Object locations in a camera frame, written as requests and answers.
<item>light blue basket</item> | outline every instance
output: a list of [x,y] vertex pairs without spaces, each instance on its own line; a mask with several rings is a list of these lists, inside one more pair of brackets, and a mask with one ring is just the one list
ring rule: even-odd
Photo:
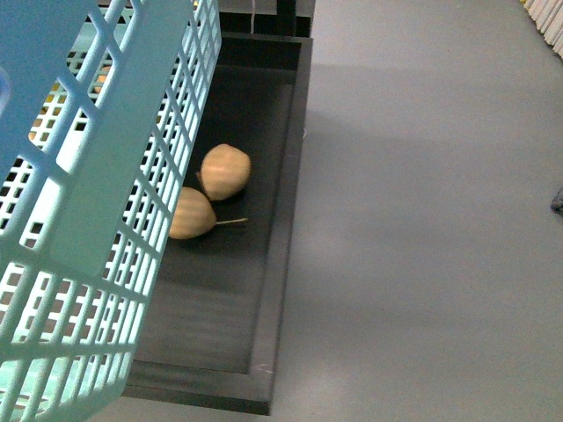
[[125,387],[221,46],[216,0],[0,9],[0,422]]

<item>pear stem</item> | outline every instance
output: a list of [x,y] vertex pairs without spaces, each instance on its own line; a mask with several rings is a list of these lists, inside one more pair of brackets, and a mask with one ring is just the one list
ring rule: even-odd
[[237,220],[226,220],[226,221],[224,221],[224,222],[216,222],[216,225],[219,225],[219,224],[233,224],[233,223],[235,223],[235,222],[246,222],[246,221],[248,221],[247,218],[237,218]]

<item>black tray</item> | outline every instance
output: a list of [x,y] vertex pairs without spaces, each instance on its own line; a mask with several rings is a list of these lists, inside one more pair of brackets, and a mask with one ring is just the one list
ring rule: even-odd
[[189,241],[170,239],[124,395],[268,414],[303,140],[311,39],[223,34],[184,186],[229,143],[251,180],[214,203],[247,217]]

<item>gray floor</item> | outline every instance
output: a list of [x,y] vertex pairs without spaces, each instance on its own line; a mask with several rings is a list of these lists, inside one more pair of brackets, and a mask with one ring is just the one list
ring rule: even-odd
[[273,416],[561,421],[563,64],[519,1],[317,4]]

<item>pear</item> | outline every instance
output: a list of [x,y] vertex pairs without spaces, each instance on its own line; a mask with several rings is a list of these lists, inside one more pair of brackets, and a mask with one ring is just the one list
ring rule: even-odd
[[203,158],[199,173],[201,187],[210,200],[226,200],[245,188],[250,169],[248,155],[222,143]]
[[191,239],[215,227],[217,218],[205,195],[192,187],[182,187],[169,236]]

